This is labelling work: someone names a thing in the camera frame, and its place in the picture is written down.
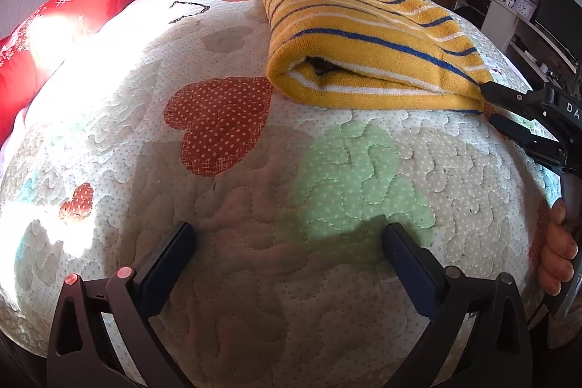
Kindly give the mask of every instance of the finger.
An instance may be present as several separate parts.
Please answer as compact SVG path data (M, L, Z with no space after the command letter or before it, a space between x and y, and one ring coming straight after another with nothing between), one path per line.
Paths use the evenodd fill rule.
M564 204L563 199L558 199L554 206L552 206L552 210L550 211L550 216L552 220L560 225L564 223L564 219L566 218L566 205Z
M538 282L543 291L548 293L550 296L558 296L560 293L560 281L550 275L542 265L538 267Z
M578 253L578 245L562 226L550 223L546 229L546 244L556 255L572 260Z
M570 281L574 276L574 267L570 261L556 255L547 245L542 248L541 262L548 273L560 281Z

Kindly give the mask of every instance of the blue gripper pad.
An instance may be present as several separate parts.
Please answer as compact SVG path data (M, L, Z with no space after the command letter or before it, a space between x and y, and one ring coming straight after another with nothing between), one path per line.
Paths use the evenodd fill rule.
M432 319L446 291L443 268L429 250L421 248L400 224L388 224L382 234L384 255L400 278L416 311Z

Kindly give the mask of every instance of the tv stand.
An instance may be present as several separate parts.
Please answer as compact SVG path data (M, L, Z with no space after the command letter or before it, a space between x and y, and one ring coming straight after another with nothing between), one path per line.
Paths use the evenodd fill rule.
M508 5L491 0L481 32L511 60L533 89L552 81L571 90L576 72L574 63L547 33ZM543 72L542 63L548 66L551 75Z

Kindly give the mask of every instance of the polka dot bedspread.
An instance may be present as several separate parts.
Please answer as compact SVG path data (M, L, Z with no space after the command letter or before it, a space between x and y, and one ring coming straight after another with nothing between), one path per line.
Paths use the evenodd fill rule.
M455 18L495 79L525 91ZM49 80L0 187L11 339L46 355L64 277L110 276L178 221L198 248L151 324L199 387L383 386L427 325L383 257L387 221L467 275L510 272L532 311L558 180L493 130L492 110L296 104L264 76L269 40L261 0L137 0Z

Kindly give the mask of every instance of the black tv screen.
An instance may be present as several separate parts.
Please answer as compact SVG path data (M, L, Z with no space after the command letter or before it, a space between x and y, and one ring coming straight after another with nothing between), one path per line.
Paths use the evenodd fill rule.
M574 0L542 0L535 20L559 41L576 61L582 59L582 7Z

